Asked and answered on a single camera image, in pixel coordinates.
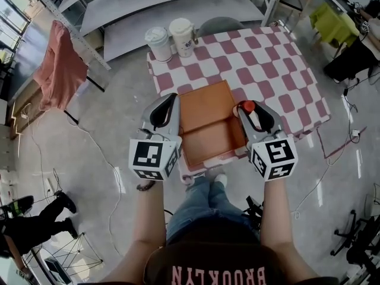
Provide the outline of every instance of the green tablecloth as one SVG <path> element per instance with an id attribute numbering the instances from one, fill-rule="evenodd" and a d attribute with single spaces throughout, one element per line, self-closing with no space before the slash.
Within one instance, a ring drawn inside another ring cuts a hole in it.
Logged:
<path id="1" fill-rule="evenodd" d="M 345 42 L 351 46 L 360 34 L 347 14 L 336 14 L 327 3 L 323 3 L 310 15 L 310 21 L 313 29 L 319 31 L 322 41 L 332 45 L 336 40 L 339 44 Z"/>

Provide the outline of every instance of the red and white tablecloth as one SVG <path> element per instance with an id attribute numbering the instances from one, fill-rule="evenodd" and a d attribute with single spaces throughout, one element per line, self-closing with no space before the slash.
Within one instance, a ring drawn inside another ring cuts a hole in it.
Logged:
<path id="1" fill-rule="evenodd" d="M 296 44 L 282 27 L 229 31 L 199 38 L 188 58 L 174 54 L 166 64 L 147 55 L 157 93 L 183 94 L 227 80 L 237 102 L 257 100 L 275 110 L 294 140 L 310 134 L 330 119 L 317 81 Z M 181 175 L 194 175 L 246 156 L 246 148 L 189 168 L 183 156 Z"/>

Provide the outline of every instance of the white cup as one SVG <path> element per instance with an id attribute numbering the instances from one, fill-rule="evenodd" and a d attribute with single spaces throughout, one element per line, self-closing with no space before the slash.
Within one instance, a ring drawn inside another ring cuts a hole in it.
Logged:
<path id="1" fill-rule="evenodd" d="M 152 27 L 145 33 L 145 41 L 159 62 L 168 62 L 172 58 L 169 35 L 163 27 Z"/>
<path id="2" fill-rule="evenodd" d="M 198 39 L 195 36 L 194 24 L 185 18 L 178 18 L 170 23 L 169 31 L 173 35 L 179 56 L 191 56 L 194 46 L 198 43 Z"/>

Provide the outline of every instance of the red cap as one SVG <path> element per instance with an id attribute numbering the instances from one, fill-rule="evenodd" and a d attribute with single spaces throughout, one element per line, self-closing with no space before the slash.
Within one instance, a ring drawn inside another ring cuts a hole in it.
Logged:
<path id="1" fill-rule="evenodd" d="M 242 103 L 242 108 L 246 113 L 252 113 L 255 110 L 255 103 L 252 100 L 245 100 Z"/>

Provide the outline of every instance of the orange box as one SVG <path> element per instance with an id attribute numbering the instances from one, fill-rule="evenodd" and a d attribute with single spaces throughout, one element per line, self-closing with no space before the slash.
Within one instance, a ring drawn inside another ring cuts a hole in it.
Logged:
<path id="1" fill-rule="evenodd" d="M 226 80 L 180 95 L 182 147 L 188 166 L 245 145 Z"/>

